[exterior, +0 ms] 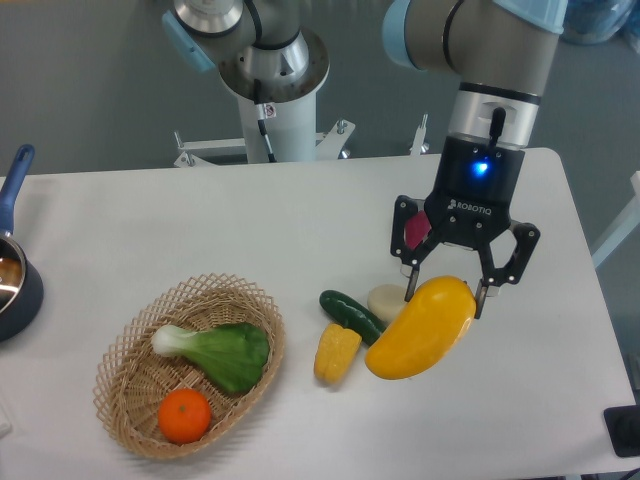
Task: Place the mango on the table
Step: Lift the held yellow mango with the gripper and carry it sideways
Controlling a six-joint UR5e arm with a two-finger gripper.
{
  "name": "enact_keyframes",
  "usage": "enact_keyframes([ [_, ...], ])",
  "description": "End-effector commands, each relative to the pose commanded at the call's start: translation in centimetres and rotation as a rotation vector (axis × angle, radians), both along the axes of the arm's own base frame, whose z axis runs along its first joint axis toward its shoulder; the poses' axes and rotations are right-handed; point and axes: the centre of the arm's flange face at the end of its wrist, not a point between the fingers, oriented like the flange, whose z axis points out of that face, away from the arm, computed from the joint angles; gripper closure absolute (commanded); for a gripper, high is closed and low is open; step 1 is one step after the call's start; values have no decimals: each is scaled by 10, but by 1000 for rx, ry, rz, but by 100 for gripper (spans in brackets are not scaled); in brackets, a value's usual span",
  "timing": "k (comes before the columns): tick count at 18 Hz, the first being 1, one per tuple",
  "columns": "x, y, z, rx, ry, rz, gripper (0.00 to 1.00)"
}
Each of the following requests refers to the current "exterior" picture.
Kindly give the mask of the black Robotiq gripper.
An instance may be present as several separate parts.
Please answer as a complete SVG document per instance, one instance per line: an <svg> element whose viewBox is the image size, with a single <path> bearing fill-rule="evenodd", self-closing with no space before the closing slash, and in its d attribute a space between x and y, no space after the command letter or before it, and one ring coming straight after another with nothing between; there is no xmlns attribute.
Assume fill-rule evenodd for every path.
<svg viewBox="0 0 640 480"><path fill-rule="evenodd" d="M524 157L522 150L448 137L428 197L396 198L390 253L401 261L408 278L406 302L416 291L422 262L440 243L478 254L475 319L481 318L489 296L505 284L520 282L541 236L532 223L511 222L510 205ZM513 250L509 257L502 253L503 263L497 265L493 247L500 237L511 238Z"/></svg>

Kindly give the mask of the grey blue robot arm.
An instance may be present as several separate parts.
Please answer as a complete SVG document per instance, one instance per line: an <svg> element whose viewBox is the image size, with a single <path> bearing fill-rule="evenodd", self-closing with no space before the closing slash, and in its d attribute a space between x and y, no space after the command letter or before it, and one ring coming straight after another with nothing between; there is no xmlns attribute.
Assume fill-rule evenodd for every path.
<svg viewBox="0 0 640 480"><path fill-rule="evenodd" d="M399 197L391 252L416 282L441 244L475 251L476 301L517 283L538 229L510 204L563 30L563 1L396 1L382 26L385 51L416 70L459 75L432 192ZM316 160L335 135L316 131L316 94L329 71L322 40L295 1L175 1L166 36L199 71L217 69L236 97L252 163Z"/></svg>

